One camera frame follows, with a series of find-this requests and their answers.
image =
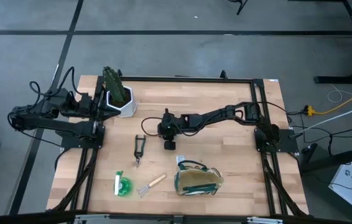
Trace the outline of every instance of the wire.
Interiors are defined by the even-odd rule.
[[[142,121],[141,121],[141,129],[143,130],[143,132],[148,135],[148,136],[159,136],[159,134],[150,134],[148,133],[144,128],[143,128],[143,123],[148,120],[148,119],[162,119],[162,118],[158,118],[158,117],[148,117],[148,118],[144,118]]]
[[[303,175],[303,176],[306,176],[306,177],[315,177],[319,182],[321,182],[321,183],[323,183],[323,184],[338,185],[338,186],[340,186],[340,187],[344,187],[344,188],[346,188],[346,189],[352,190],[352,188],[346,187],[346,186],[341,185],[341,184],[337,184],[337,183],[333,183],[333,182],[325,182],[325,181],[322,181],[319,177],[317,177],[316,175],[313,175],[313,174],[310,174],[310,175]]]
[[[298,158],[296,156],[294,156],[294,154],[292,152],[288,152],[288,154],[290,154],[296,160],[296,162],[298,163],[298,167],[300,167],[300,162],[299,162]]]
[[[303,122],[302,114],[300,114],[300,120],[301,120],[301,122],[302,122],[301,128],[304,130],[306,127],[305,127],[305,123]],[[327,131],[327,130],[325,130],[325,129],[322,129],[322,128],[313,128],[313,129],[322,130],[322,131],[325,131],[326,133],[329,134],[329,136],[327,136],[327,137],[330,137],[330,141],[328,142],[327,151],[328,151],[328,154],[329,154],[330,156],[332,156],[332,148],[331,148],[331,146],[332,146],[332,140],[333,140],[332,134],[331,134],[329,131]],[[303,132],[303,142],[304,142],[304,143],[309,143],[309,142],[306,141],[306,134],[305,134],[305,132]]]
[[[11,115],[11,114],[12,114],[12,112],[10,112],[10,113],[7,114],[7,122],[10,124],[10,126],[11,126],[13,129],[15,129],[16,131],[19,131],[19,130],[16,129],[16,127],[14,127],[14,125],[13,125],[12,122],[11,122],[11,119],[10,119],[10,115]],[[27,133],[25,133],[25,132],[23,132],[23,131],[20,131],[20,133],[25,134],[25,135],[28,136],[28,137],[31,137],[31,138],[34,138],[34,139],[38,139],[38,140],[41,140],[41,141],[43,141],[43,142],[47,142],[47,143],[53,144],[53,145],[55,145],[55,146],[61,147],[61,145],[59,145],[59,144],[56,144],[56,143],[54,143],[54,142],[51,142],[51,141],[48,141],[48,140],[44,140],[44,139],[41,139],[41,138],[37,138],[37,137],[32,136],[32,135],[30,135],[30,134],[27,134]]]
[[[51,141],[48,141],[48,140],[44,140],[44,139],[41,139],[41,138],[37,138],[37,137],[32,136],[32,135],[30,135],[30,134],[27,134],[27,133],[25,133],[25,132],[23,132],[23,131],[20,131],[20,133],[21,133],[21,134],[25,134],[25,135],[28,136],[28,137],[31,137],[31,138],[34,138],[34,139],[38,139],[38,140],[41,140],[41,141],[44,141],[44,142],[53,144],[53,145],[55,145],[55,146],[61,147],[61,145],[59,145],[59,144],[56,144],[56,143],[54,143],[54,142],[51,142]]]
[[[292,126],[292,127],[298,127],[298,128],[306,128],[304,126],[304,123],[303,123],[303,120],[302,120],[302,126]],[[331,149],[331,145],[332,145],[332,141],[333,141],[333,138],[352,138],[352,135],[351,136],[337,136],[337,134],[341,134],[341,133],[346,133],[346,132],[349,132],[349,131],[352,131],[352,128],[351,129],[347,129],[345,131],[340,131],[340,132],[337,132],[337,133],[330,133],[329,131],[325,130],[325,129],[322,129],[322,128],[313,128],[313,129],[319,129],[319,130],[322,130],[324,132],[327,132],[329,135],[328,136],[324,136],[324,137],[321,137],[319,139],[316,139],[314,141],[306,141],[306,138],[305,138],[305,133],[303,133],[303,141],[304,143],[314,143],[314,142],[317,142],[319,140],[322,140],[322,139],[325,139],[325,138],[330,138],[329,142],[328,142],[328,153],[330,156],[332,156],[332,149]]]
[[[326,123],[326,122],[329,122],[329,121],[332,121],[333,119],[341,118],[341,117],[343,117],[343,116],[345,116],[345,115],[348,115],[348,114],[350,114],[350,113],[352,113],[352,110],[349,111],[349,112],[343,113],[343,114],[341,114],[341,115],[334,116],[334,117],[332,117],[332,118],[330,118],[330,119],[326,119],[326,120],[321,121],[321,122],[319,122],[319,123],[317,123],[317,124],[314,124],[314,125],[308,127],[307,129],[301,130],[300,132],[298,132],[298,134],[299,134],[299,133],[304,133],[305,131],[307,131],[307,130],[309,130],[309,129],[312,129],[313,127],[316,127],[316,126],[318,126],[318,125],[320,125],[320,124],[323,124],[323,123]]]
[[[330,110],[328,110],[326,112],[316,112],[316,111],[313,110],[313,114],[327,114],[327,113],[331,113],[332,111],[341,108],[342,106],[344,106],[345,104],[349,103],[350,101],[352,101],[352,98],[350,98],[348,101],[346,101],[346,102],[342,103],[341,105],[339,105],[339,106],[337,106],[337,107],[335,107],[333,109],[330,109]]]
[[[339,103],[339,102],[341,102],[342,99],[343,99],[342,93],[346,93],[346,94],[352,95],[352,93],[349,93],[348,91],[344,91],[344,90],[339,90],[339,89],[337,89],[337,87],[335,87],[335,86],[332,85],[332,84],[331,84],[331,86],[332,86],[335,90],[332,90],[331,92],[329,92],[328,95],[327,95],[327,98],[328,98],[328,100],[329,100],[330,102],[332,102],[332,103]],[[339,96],[340,96],[339,100],[336,100],[336,101],[331,100],[330,95],[331,95],[332,93],[334,93],[334,92],[338,92],[338,93],[339,93]]]
[[[56,161],[54,162],[54,171],[56,171],[56,169],[57,169],[57,163],[58,163],[59,158],[60,158],[64,153],[66,153],[68,150],[70,150],[70,148],[65,148],[65,149],[56,157]]]
[[[305,128],[305,127],[302,127],[302,126],[292,126],[292,127],[297,127],[297,128]],[[319,130],[322,130],[322,131],[326,131],[329,135],[332,135],[334,138],[352,138],[352,135],[351,136],[337,136],[336,134],[341,134],[341,133],[346,133],[348,131],[352,131],[352,128],[351,129],[348,129],[348,130],[345,130],[345,131],[340,131],[338,133],[330,133],[329,131],[325,130],[325,129],[321,129],[321,128],[313,128],[313,129],[319,129]],[[325,138],[328,138],[329,136],[324,136],[324,137],[321,137],[321,138],[318,138],[316,140],[313,140],[313,141],[305,141],[305,143],[313,143],[313,142],[317,142],[319,140],[322,140],[322,139],[325,139]]]
[[[30,83],[29,83],[29,87],[30,87],[30,89],[31,89],[34,93],[36,93],[36,94],[38,94],[38,95],[42,95],[42,96],[55,96],[55,95],[57,95],[57,94],[60,92],[60,90],[62,89],[62,87],[63,87],[63,85],[64,85],[64,82],[65,82],[65,80],[67,79],[67,76],[68,76],[68,74],[69,74],[70,72],[72,72],[72,73],[71,73],[71,79],[72,79],[72,87],[73,87],[74,91],[75,91],[76,93],[78,93],[79,95],[82,95],[82,93],[80,93],[80,92],[76,89],[76,86],[75,86],[75,81],[74,81],[75,68],[74,68],[74,67],[70,67],[70,68],[65,72],[64,77],[63,77],[63,80],[62,80],[62,82],[60,83],[60,85],[58,86],[57,91],[56,91],[55,93],[51,93],[50,90],[49,90],[48,92],[46,92],[46,93],[41,93],[39,88],[38,88],[38,90],[35,90],[35,89],[32,87],[32,84],[33,84],[33,83],[36,84],[37,87],[39,87],[38,83],[35,82],[35,81],[30,82]]]
[[[39,87],[39,84],[38,84],[37,82],[35,82],[35,81],[29,82],[29,88],[30,88],[34,93],[38,94],[38,97],[37,97],[37,99],[35,100],[35,103],[34,103],[32,106],[28,106],[28,107],[27,107],[27,110],[30,110],[30,109],[34,108],[34,107],[38,104],[41,95],[42,95],[42,96],[55,96],[55,95],[57,95],[57,94],[60,92],[60,90],[62,89],[62,87],[63,87],[63,85],[64,85],[64,82],[65,82],[65,80],[67,79],[67,76],[68,76],[68,74],[69,74],[70,72],[72,72],[72,73],[71,73],[71,79],[72,79],[72,87],[73,87],[74,91],[75,91],[76,93],[78,93],[79,95],[82,95],[82,93],[80,93],[80,92],[76,89],[76,86],[75,86],[75,81],[74,81],[75,68],[74,68],[74,67],[70,67],[70,68],[65,72],[64,77],[63,77],[63,80],[62,80],[62,82],[60,83],[60,85],[58,86],[57,91],[56,91],[55,93],[51,93],[50,90],[49,90],[47,93],[42,93],[42,92],[40,91],[40,87]],[[71,96],[74,97],[74,94],[72,93],[72,91],[69,91],[69,94],[71,94]],[[11,126],[13,129],[15,129],[16,131],[19,131],[19,130],[12,124],[12,122],[11,122],[10,115],[11,115],[12,113],[13,113],[13,112],[10,112],[9,114],[7,114],[7,122],[10,124],[10,126]],[[53,145],[55,145],[55,146],[61,147],[61,145],[59,145],[59,144],[56,144],[56,143],[54,143],[54,142],[51,142],[51,141],[48,141],[48,140],[44,140],[44,139],[41,139],[41,138],[37,138],[37,137],[32,136],[32,135],[30,135],[30,134],[27,134],[27,133],[25,133],[25,132],[23,132],[23,131],[20,131],[20,133],[25,134],[25,135],[28,136],[28,137],[31,137],[31,138],[34,138],[34,139],[38,139],[38,140],[41,140],[41,141],[43,141],[43,142],[47,142],[47,143],[53,144]]]
[[[300,111],[300,112],[298,112],[298,111],[287,112],[285,109],[283,109],[283,108],[280,107],[279,105],[277,105],[277,104],[275,104],[275,103],[268,102],[268,101],[267,101],[267,102],[255,102],[255,103],[253,103],[253,102],[252,102],[252,103],[240,102],[240,103],[236,104],[235,107],[233,107],[233,108],[220,111],[220,112],[218,112],[218,113],[216,113],[216,114],[210,116],[210,117],[207,118],[204,122],[202,122],[202,125],[201,125],[194,133],[192,133],[192,134],[186,134],[184,131],[182,131],[182,130],[178,127],[178,125],[176,124],[176,122],[175,122],[174,120],[171,120],[171,121],[175,124],[176,128],[178,129],[178,131],[180,131],[180,133],[182,133],[182,134],[185,135],[185,136],[191,137],[191,136],[194,136],[194,135],[198,134],[198,133],[206,126],[206,123],[207,123],[210,119],[214,118],[215,116],[218,116],[219,114],[224,113],[224,112],[227,112],[227,111],[230,111],[230,110],[235,110],[235,109],[237,109],[237,108],[240,108],[240,107],[243,107],[243,106],[247,106],[247,105],[253,105],[253,104],[256,104],[256,103],[262,103],[262,104],[266,103],[266,104],[273,105],[273,106],[275,106],[275,107],[281,109],[282,111],[286,112],[287,115],[298,115],[298,114],[304,114],[304,113],[305,113],[305,112],[304,112],[305,109],[303,109],[303,110]],[[144,133],[146,133],[148,136],[159,136],[159,134],[149,134],[149,133],[147,133],[146,130],[143,128],[143,122],[144,122],[145,120],[147,120],[147,119],[162,119],[162,118],[158,118],[158,117],[148,117],[148,118],[143,119],[142,122],[141,122],[141,129],[143,130]]]

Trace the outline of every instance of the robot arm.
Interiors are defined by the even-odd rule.
[[[270,124],[268,119],[261,115],[260,111],[259,105],[251,102],[228,105],[205,114],[181,114],[179,118],[176,118],[174,114],[169,113],[168,109],[165,109],[162,121],[158,124],[157,132],[165,140],[164,148],[175,150],[176,145],[173,140],[176,135],[184,134],[186,136],[193,136],[206,125],[225,120],[233,120],[241,125],[256,125],[265,133],[267,140],[271,142],[271,144],[275,144],[279,141],[279,128],[274,124]]]
[[[103,82],[97,82],[93,97],[81,94],[77,102],[72,93],[62,88],[56,94],[44,94],[34,105],[17,106],[8,114],[10,125],[18,130],[44,128],[55,130],[63,137],[62,147],[98,147],[103,142],[104,120],[120,113],[106,107]],[[56,120],[65,117],[88,118],[88,121],[70,123]]]

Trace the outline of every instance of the green plant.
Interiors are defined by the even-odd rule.
[[[103,76],[106,90],[111,94],[112,104],[114,106],[124,106],[129,100],[118,73],[106,66],[103,68]]]

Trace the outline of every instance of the gray floor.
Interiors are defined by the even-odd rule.
[[[77,1],[0,0],[0,29],[68,30]],[[219,0],[85,0],[77,30],[352,30],[352,23],[337,2],[249,1],[240,16],[238,5]],[[13,106],[35,100],[28,83],[46,90],[55,72],[64,35],[0,36],[0,215],[6,213],[30,139],[15,133],[6,121]],[[74,36],[64,68],[80,75],[97,75],[103,66],[120,68],[124,75],[229,77],[279,79],[286,109],[310,104],[325,111],[336,104],[327,100],[330,85],[316,85],[316,75],[352,72],[352,38],[256,37],[210,35]],[[352,92],[352,85],[337,85]],[[315,124],[352,109],[352,103],[334,114],[305,118]],[[336,132],[352,128],[352,115],[323,128]],[[308,132],[307,138],[323,136]],[[60,142],[53,132],[44,138]],[[326,148],[327,140],[319,142]],[[335,139],[333,152],[352,149],[352,139]],[[21,212],[45,210],[58,149],[42,143]],[[310,189],[305,189],[310,213],[316,217],[349,220],[350,217]]]

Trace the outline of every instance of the box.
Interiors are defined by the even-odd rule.
[[[352,162],[339,167],[328,187],[352,205]]]

